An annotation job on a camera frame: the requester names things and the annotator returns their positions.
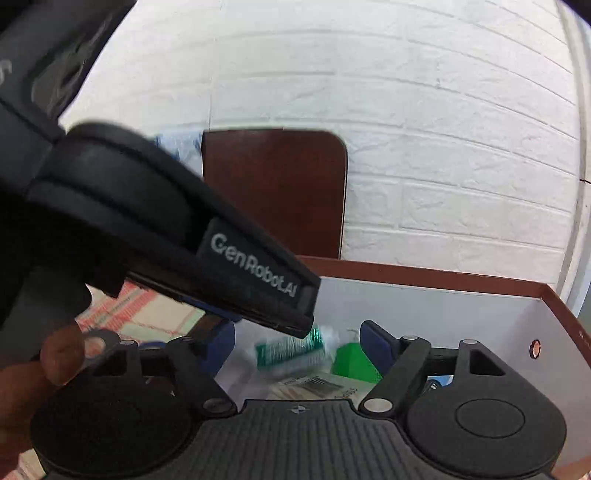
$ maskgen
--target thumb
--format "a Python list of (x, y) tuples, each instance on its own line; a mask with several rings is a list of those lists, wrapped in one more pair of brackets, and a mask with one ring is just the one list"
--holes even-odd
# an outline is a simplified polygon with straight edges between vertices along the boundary
[(84, 339), (78, 324), (52, 333), (41, 348), (40, 361), (54, 385), (64, 385), (74, 378), (84, 361)]

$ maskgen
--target label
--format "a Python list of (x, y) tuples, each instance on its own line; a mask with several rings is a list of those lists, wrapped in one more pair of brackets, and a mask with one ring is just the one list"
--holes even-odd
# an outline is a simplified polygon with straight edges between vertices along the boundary
[(197, 256), (228, 275), (242, 277), (253, 288), (279, 294), (289, 303), (295, 304), (300, 296), (301, 282), (296, 275), (219, 218), (209, 223)]

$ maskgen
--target brown wooden panel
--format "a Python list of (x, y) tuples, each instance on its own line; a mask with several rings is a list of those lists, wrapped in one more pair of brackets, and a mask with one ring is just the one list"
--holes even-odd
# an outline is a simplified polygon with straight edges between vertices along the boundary
[(548, 285), (515, 278), (488, 277), (472, 273), (402, 267), (377, 263), (300, 257), (312, 272), (322, 277), (349, 278), (376, 283), (472, 291), (518, 297), (540, 297)]
[(293, 253), (340, 257), (347, 151), (337, 136), (207, 131), (202, 149), (205, 182)]

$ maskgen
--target barcode label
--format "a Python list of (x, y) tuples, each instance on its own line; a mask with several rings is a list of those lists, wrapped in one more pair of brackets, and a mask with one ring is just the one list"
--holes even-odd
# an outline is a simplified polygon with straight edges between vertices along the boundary
[(343, 388), (342, 385), (334, 384), (320, 377), (310, 377), (302, 383), (297, 384), (297, 386), (307, 390), (310, 393), (313, 393), (320, 398), (326, 398)]

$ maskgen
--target hole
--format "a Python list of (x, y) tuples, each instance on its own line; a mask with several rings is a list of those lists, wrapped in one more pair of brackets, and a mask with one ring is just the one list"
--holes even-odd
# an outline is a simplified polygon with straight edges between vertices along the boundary
[(120, 377), (127, 372), (127, 358), (125, 351), (115, 351), (107, 361), (95, 371), (96, 377)]
[(488, 375), (489, 377), (505, 375), (505, 372), (480, 350), (470, 352), (470, 373), (472, 375)]
[(96, 358), (105, 351), (107, 344), (101, 337), (88, 337), (84, 339), (84, 355), (86, 358)]
[(539, 340), (534, 340), (533, 342), (531, 342), (530, 357), (532, 357), (534, 360), (537, 360), (537, 358), (540, 356), (541, 351), (542, 344)]

